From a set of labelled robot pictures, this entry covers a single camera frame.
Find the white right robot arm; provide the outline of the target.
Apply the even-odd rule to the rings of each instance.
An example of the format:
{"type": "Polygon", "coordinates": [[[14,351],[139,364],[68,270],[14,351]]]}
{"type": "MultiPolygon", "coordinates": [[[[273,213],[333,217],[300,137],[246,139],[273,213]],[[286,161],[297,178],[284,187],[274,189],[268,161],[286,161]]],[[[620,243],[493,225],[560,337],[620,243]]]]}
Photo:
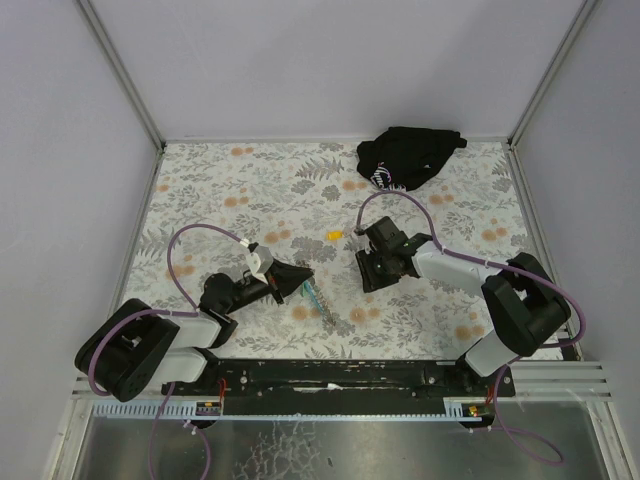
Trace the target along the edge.
{"type": "Polygon", "coordinates": [[[484,299],[492,330],[462,356],[480,377],[533,355],[571,316],[564,296],[530,254],[491,265],[439,246],[430,235],[408,237],[387,216],[357,233],[369,242],[368,249],[356,253],[366,293],[409,276],[438,280],[484,299]]]}

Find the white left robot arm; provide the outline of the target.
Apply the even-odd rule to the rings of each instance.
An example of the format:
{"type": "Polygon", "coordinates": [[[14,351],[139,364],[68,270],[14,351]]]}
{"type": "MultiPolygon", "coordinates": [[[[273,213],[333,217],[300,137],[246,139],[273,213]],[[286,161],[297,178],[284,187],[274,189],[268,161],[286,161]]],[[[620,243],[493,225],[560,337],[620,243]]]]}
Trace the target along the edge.
{"type": "Polygon", "coordinates": [[[80,347],[74,365],[103,395],[121,402],[150,383],[192,383],[204,372],[204,352],[223,346],[235,332],[238,323],[231,313],[266,296],[283,303],[312,277],[311,268],[278,260],[266,282],[249,271],[237,281],[213,274],[204,283],[196,316],[170,316],[129,299],[80,347]]]}

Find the steel key holder with rings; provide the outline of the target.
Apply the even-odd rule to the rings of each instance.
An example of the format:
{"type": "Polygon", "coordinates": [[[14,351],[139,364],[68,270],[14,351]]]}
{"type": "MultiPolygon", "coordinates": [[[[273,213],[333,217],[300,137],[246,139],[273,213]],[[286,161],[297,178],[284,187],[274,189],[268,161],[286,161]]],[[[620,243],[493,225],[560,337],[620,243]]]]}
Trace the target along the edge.
{"type": "Polygon", "coordinates": [[[311,280],[306,280],[301,286],[301,295],[307,297],[313,307],[319,312],[319,315],[324,322],[329,325],[335,324],[333,314],[330,312],[328,303],[324,300],[322,295],[315,289],[315,285],[311,280]]]}

